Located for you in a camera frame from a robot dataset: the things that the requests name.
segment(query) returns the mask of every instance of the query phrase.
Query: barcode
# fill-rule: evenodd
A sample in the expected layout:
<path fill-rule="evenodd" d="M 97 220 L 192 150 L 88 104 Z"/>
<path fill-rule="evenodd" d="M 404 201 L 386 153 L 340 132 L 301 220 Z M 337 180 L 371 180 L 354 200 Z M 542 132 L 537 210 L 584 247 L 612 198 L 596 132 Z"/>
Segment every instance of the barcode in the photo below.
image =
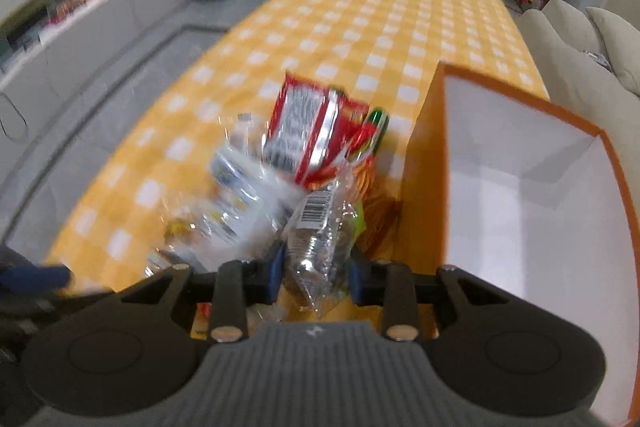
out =
<path fill-rule="evenodd" d="M 323 100 L 324 93 L 310 87 L 287 90 L 280 126 L 287 134 L 294 135 L 299 134 L 300 128 L 313 129 Z"/>
<path fill-rule="evenodd" d="M 278 150 L 271 152 L 267 156 L 267 162 L 272 167 L 293 174 L 296 171 L 296 160 L 291 156 Z"/>
<path fill-rule="evenodd" d="M 320 230 L 327 222 L 334 200 L 335 192 L 328 188 L 321 188 L 306 197 L 302 215 L 298 220 L 298 229 Z"/>

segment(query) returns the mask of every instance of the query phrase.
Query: snack bag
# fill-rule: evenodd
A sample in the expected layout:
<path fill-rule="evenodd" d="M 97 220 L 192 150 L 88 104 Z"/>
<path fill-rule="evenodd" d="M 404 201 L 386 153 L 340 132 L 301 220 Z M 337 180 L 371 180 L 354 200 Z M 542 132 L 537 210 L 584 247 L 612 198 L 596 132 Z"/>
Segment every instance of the snack bag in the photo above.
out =
<path fill-rule="evenodd" d="M 329 165 L 358 132 L 369 106 L 344 91 L 297 78 L 287 71 L 276 100 L 264 158 L 297 184 Z"/>

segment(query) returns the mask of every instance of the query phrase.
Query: red snack bag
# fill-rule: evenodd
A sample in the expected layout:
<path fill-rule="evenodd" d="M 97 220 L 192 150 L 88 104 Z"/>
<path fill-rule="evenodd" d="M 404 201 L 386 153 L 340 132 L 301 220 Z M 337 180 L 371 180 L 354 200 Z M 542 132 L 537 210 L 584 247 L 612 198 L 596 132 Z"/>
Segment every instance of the red snack bag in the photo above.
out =
<path fill-rule="evenodd" d="M 328 88 L 287 71 L 271 115 L 264 156 L 271 166 L 292 174 L 296 182 L 306 173 L 328 102 Z"/>
<path fill-rule="evenodd" d="M 322 166 L 316 171 L 310 172 L 304 180 L 304 186 L 307 190 L 318 190 L 324 184 L 335 178 L 340 168 L 348 161 L 348 155 L 353 151 L 361 148 L 364 144 L 371 140 L 376 133 L 376 126 L 365 122 L 358 129 L 357 133 L 348 140 L 347 144 L 340 150 L 338 155 L 329 163 Z"/>
<path fill-rule="evenodd" d="M 198 313 L 202 314 L 203 317 L 206 317 L 208 319 L 211 316 L 211 303 L 210 302 L 198 303 Z"/>
<path fill-rule="evenodd" d="M 265 160 L 296 183 L 331 163 L 357 133 L 369 106 L 287 71 L 269 124 Z"/>

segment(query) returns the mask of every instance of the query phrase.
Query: blue object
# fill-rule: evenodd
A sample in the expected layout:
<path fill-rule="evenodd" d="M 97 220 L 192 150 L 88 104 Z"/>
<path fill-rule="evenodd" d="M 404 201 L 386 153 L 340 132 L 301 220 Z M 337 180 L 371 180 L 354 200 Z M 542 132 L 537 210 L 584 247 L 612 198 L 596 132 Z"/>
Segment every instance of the blue object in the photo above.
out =
<path fill-rule="evenodd" d="M 66 266 L 18 266 L 0 271 L 0 287 L 15 294 L 59 290 L 71 282 Z"/>
<path fill-rule="evenodd" d="M 269 295 L 271 302 L 268 304 L 273 304 L 278 300 L 278 291 L 280 290 L 280 284 L 282 283 L 282 266 L 284 265 L 284 255 L 286 250 L 287 245 L 283 243 L 275 257 L 271 260 L 271 266 L 269 267 Z"/>
<path fill-rule="evenodd" d="M 354 259 L 349 264 L 349 293 L 356 306 L 362 304 L 362 273 L 360 265 Z"/>

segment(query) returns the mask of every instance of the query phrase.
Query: dining table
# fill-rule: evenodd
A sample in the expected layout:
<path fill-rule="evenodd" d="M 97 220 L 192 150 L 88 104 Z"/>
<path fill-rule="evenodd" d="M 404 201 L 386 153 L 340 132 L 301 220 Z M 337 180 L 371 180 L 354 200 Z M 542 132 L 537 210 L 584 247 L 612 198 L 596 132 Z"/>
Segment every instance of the dining table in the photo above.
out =
<path fill-rule="evenodd" d="M 376 179 L 399 198 L 406 147 L 440 61 L 548 98 L 502 0 L 268 0 L 149 108 L 78 201 L 47 261 L 73 271 L 75 291 L 120 291 L 141 280 L 147 255 L 164 245 L 164 202 L 210 193 L 225 122 L 241 113 L 268 119 L 285 71 L 389 113 Z M 361 313 L 345 302 L 327 319 Z"/>

